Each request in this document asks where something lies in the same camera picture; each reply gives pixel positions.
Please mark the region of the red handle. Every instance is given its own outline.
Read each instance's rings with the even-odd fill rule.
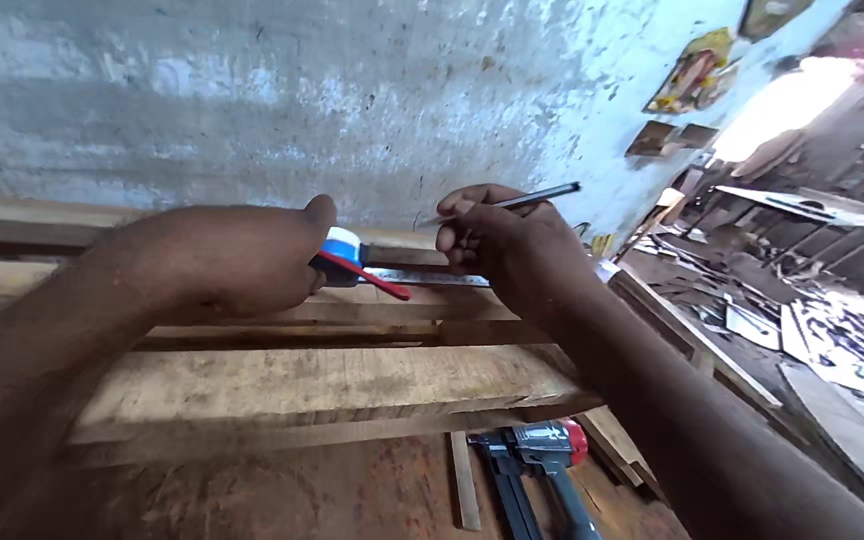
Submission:
[[[338,264],[349,272],[355,272],[359,276],[365,278],[366,281],[370,284],[376,286],[378,289],[382,290],[387,294],[390,294],[391,296],[399,300],[412,299],[412,293],[409,291],[409,289],[403,287],[402,285],[390,283],[389,281],[386,281],[385,279],[382,279],[380,277],[373,276],[372,274],[359,268],[354,262],[348,260],[347,258],[342,258],[341,256],[337,254],[332,254],[328,251],[319,251],[318,256],[333,264]]]

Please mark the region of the wooden plank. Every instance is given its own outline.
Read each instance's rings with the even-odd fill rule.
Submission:
[[[482,530],[458,527],[450,444],[441,434],[297,448],[238,459],[122,467],[56,467],[3,520],[26,538],[511,538],[479,455]],[[688,540],[674,513],[609,482],[592,460],[568,474],[607,540]],[[558,500],[522,479],[543,538],[561,538]]]
[[[61,459],[86,467],[133,463],[177,462],[263,456],[293,448],[310,448],[356,441],[427,436],[456,430],[481,431],[520,426],[523,409],[428,414],[408,418],[314,425],[270,426],[261,422],[157,423],[124,440],[90,441],[73,432]],[[555,418],[549,414],[546,420]]]
[[[323,349],[370,346],[438,346],[439,325],[198,325],[156,326],[136,351],[229,351],[249,349]],[[505,345],[498,341],[474,345]]]
[[[665,331],[657,328],[661,334],[664,332],[674,333],[694,349],[711,353],[715,362],[715,371],[730,380],[735,388],[762,409],[768,411],[782,407],[783,404],[778,398],[772,395],[754,377],[746,373],[738,363],[719,349],[709,338],[705,337],[700,329],[679,313],[675,305],[656,294],[649,285],[635,275],[631,268],[625,264],[620,266],[622,266],[622,270],[615,273],[608,283],[609,286],[627,292],[628,295],[623,295],[627,302],[630,301],[630,297],[638,300],[638,312],[648,311],[660,319],[661,323],[666,326]],[[630,301],[630,305],[633,309],[637,308],[632,301]]]
[[[104,377],[73,440],[136,439],[167,424],[285,428],[597,401],[574,377],[553,345],[132,352]]]
[[[58,268],[41,262],[0,261],[0,307],[25,294]],[[408,321],[518,319],[492,289],[464,285],[406,285],[412,300],[397,300],[369,284],[319,289],[301,305],[266,316],[228,321],[179,318],[175,325],[262,325],[283,321]]]
[[[639,486],[642,483],[654,482],[654,475],[639,452],[639,448],[636,447],[636,443],[632,441],[632,437],[607,405],[578,414],[575,419],[631,485]],[[638,468],[644,470],[651,478],[644,477],[634,466],[635,463],[638,463]]]
[[[864,480],[864,411],[805,367],[779,366],[819,432]]]
[[[125,206],[0,199],[0,252],[73,255],[111,228],[154,213]],[[386,228],[349,229],[369,247],[367,264],[449,264],[444,254],[435,251],[434,234]]]
[[[452,443],[452,466],[455,469],[455,486],[459,496],[459,512],[462,515],[462,529],[482,531],[479,518],[479,503],[475,500],[473,464],[469,460],[469,444],[464,431],[449,434]]]

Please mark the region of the metal ruler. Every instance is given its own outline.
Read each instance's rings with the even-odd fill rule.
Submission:
[[[454,274],[437,272],[418,272],[416,270],[392,270],[389,268],[363,268],[367,273],[394,284],[439,284],[446,286],[471,286],[474,288],[487,288],[489,280],[483,276],[456,276]],[[618,272],[619,268],[611,261],[599,260],[595,267],[595,274],[603,282],[608,282]],[[365,278],[359,277],[359,283],[366,283]]]
[[[392,270],[389,268],[363,268],[367,273],[394,284],[441,284],[446,286],[472,286],[487,288],[489,281],[483,276],[456,276],[454,274],[439,274],[435,272],[417,272],[415,270]]]

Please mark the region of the white painted wall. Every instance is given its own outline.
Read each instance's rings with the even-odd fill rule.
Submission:
[[[724,126],[847,0],[738,43],[710,109],[642,112],[738,0],[0,0],[0,196],[303,205],[410,228],[450,190],[581,181],[589,236],[642,219],[690,153],[625,158],[649,119]]]

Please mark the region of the hand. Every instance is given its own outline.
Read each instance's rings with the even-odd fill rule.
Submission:
[[[308,263],[333,225],[327,195],[305,209],[190,206],[116,230],[81,264],[111,266],[116,280],[147,290],[156,308],[190,318],[275,313],[326,282]]]
[[[457,189],[438,203],[455,215],[438,229],[436,249],[456,273],[488,279],[516,315],[540,327],[554,325],[561,308],[585,292],[604,289],[578,236],[551,202],[515,210],[492,206],[524,195],[486,183]]]

